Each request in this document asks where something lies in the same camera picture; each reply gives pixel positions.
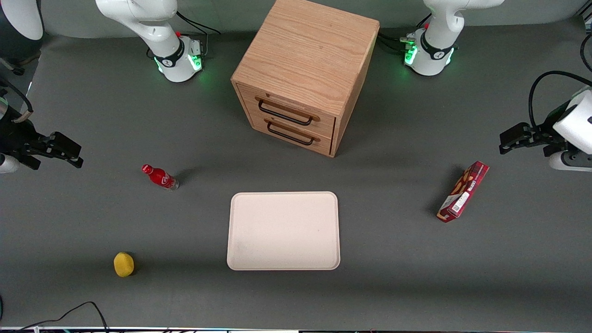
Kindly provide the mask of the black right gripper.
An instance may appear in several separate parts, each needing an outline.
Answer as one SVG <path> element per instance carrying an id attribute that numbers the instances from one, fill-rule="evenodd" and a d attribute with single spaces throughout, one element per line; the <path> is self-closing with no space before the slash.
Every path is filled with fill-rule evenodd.
<path id="1" fill-rule="evenodd" d="M 82 168 L 80 157 L 82 146 L 59 131 L 44 138 L 29 120 L 15 123 L 11 119 L 0 121 L 0 152 L 13 155 L 14 152 L 37 154 L 48 158 L 65 160 L 75 168 Z M 41 162 L 33 156 L 21 156 L 19 162 L 28 168 L 38 170 Z"/>

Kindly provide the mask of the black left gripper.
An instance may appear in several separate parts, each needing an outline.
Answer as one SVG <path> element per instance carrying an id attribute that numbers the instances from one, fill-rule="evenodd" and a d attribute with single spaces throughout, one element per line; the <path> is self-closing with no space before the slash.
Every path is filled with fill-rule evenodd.
<path id="1" fill-rule="evenodd" d="M 557 122 L 531 123 L 532 128 L 525 122 L 520 122 L 499 135 L 499 153 L 507 154 L 518 148 L 541 146 L 545 157 L 569 150 L 567 140 L 554 129 Z"/>

